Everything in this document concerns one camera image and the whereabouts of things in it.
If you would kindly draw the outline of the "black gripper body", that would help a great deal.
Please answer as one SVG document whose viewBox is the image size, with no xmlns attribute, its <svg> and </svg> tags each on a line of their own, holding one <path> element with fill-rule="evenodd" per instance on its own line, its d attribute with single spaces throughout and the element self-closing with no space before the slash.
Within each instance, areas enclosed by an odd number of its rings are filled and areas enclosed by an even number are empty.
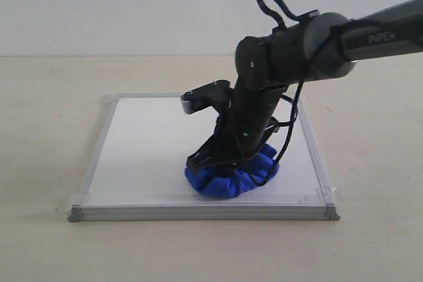
<svg viewBox="0 0 423 282">
<path fill-rule="evenodd" d="M 238 165 L 254 158 L 279 129 L 273 113 L 287 89 L 284 85 L 258 91 L 242 85 L 231 88 L 228 107 L 218 113 L 212 135 L 187 158 L 187 167 Z"/>
</svg>

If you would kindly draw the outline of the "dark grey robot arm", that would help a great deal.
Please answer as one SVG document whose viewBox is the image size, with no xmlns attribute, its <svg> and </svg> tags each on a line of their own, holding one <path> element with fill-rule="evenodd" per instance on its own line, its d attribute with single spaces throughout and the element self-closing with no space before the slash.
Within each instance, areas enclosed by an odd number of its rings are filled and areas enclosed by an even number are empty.
<svg viewBox="0 0 423 282">
<path fill-rule="evenodd" d="M 182 95 L 187 114 L 208 107 L 219 116 L 211 137 L 187 158 L 188 168 L 238 165 L 254 158 L 280 127 L 274 110 L 290 85 L 338 79 L 359 60 L 422 51 L 422 0 L 409 0 L 360 19 L 311 11 L 267 36 L 247 36 L 235 50 L 237 79 Z"/>
</svg>

